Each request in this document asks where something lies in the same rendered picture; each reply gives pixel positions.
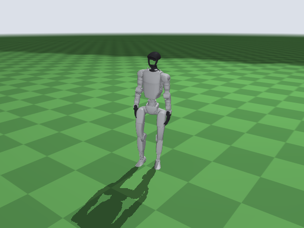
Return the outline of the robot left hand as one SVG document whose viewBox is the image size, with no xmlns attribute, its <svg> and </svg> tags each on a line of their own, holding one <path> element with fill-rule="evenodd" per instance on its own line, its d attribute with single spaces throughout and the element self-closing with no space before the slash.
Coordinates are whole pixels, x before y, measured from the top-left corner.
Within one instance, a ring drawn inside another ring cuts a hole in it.
<svg viewBox="0 0 304 228">
<path fill-rule="evenodd" d="M 171 114 L 170 114 L 170 112 L 169 112 L 169 111 L 167 111 L 167 112 L 166 112 L 166 115 L 167 115 L 167 118 L 166 118 L 166 122 L 164 123 L 165 125 L 167 125 L 167 124 L 168 124 L 168 121 L 170 120 L 170 116 L 171 116 Z"/>
</svg>

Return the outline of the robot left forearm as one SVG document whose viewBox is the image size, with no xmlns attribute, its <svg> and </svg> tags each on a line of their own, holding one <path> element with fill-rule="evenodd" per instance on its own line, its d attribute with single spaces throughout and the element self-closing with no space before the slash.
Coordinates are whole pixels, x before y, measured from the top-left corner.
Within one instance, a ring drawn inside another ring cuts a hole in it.
<svg viewBox="0 0 304 228">
<path fill-rule="evenodd" d="M 169 111 L 170 114 L 172 113 L 171 110 L 171 94 L 169 93 L 169 99 L 165 99 L 165 108 L 166 108 L 166 112 Z"/>
</svg>

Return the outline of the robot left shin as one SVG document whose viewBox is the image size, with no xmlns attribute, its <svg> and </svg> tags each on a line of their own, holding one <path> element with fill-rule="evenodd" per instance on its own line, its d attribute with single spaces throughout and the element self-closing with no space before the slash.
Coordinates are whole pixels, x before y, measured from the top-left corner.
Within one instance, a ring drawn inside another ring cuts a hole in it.
<svg viewBox="0 0 304 228">
<path fill-rule="evenodd" d="M 161 140 L 158 140 L 156 142 L 156 153 L 157 153 L 156 161 L 157 160 L 160 161 L 160 155 L 161 155 L 161 152 L 162 152 L 162 144 L 163 144 L 163 141 L 161 141 Z"/>
</svg>

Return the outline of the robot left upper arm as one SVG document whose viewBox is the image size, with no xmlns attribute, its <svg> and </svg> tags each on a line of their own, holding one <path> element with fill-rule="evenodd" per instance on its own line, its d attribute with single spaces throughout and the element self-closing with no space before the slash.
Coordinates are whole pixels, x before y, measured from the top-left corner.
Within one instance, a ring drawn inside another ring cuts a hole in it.
<svg viewBox="0 0 304 228">
<path fill-rule="evenodd" d="M 163 93 L 164 99 L 169 99 L 169 92 L 170 92 L 170 75 L 166 73 L 161 73 L 161 80 L 163 82 L 163 87 L 165 93 Z"/>
</svg>

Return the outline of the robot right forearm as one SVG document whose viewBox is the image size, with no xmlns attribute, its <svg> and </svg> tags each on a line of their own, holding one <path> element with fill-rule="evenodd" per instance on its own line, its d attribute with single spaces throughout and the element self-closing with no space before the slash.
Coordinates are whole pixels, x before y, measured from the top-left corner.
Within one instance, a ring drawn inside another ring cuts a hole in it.
<svg viewBox="0 0 304 228">
<path fill-rule="evenodd" d="M 137 105 L 137 108 L 139 107 L 140 97 L 141 97 L 141 94 L 135 92 L 134 105 Z M 133 107 L 134 107 L 134 105 L 133 105 Z"/>
</svg>

